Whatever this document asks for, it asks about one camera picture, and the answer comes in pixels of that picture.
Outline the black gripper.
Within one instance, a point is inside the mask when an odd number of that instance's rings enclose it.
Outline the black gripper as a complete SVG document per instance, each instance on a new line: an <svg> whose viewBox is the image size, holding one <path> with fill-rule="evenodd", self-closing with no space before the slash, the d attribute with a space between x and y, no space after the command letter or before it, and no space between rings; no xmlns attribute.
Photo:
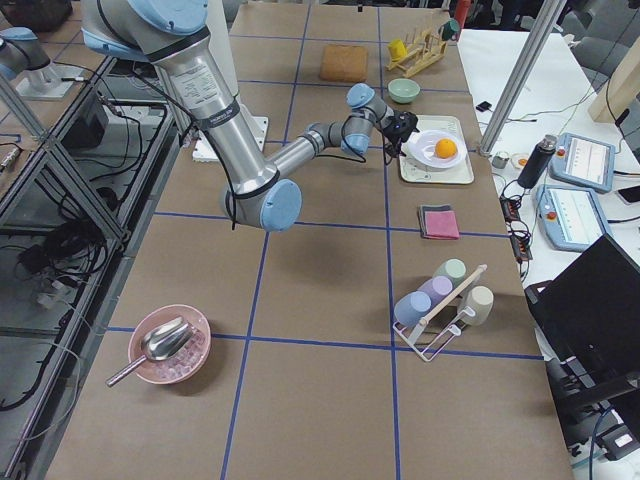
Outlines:
<svg viewBox="0 0 640 480"><path fill-rule="evenodd" d="M382 134L385 139L384 147L386 150L400 150L401 156L410 156L410 146L413 144L414 136L408 132L403 132L399 128L398 115L394 113L388 117L388 122L383 126Z"/></svg>

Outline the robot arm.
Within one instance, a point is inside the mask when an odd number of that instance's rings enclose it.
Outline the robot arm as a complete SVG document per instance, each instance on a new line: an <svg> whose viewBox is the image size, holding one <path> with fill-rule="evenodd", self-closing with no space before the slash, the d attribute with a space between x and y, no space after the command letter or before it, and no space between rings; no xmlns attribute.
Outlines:
<svg viewBox="0 0 640 480"><path fill-rule="evenodd" d="M411 112L393 109L365 83L351 87L351 112L343 122L315 123L293 142L266 157L209 47L205 1L85 1L85 45L115 58L149 62L164 70L176 103L204 135L225 171L221 204L233 223L285 231L298 219L303 199L289 174L339 147L363 158L372 131L393 153L417 130Z"/></svg>

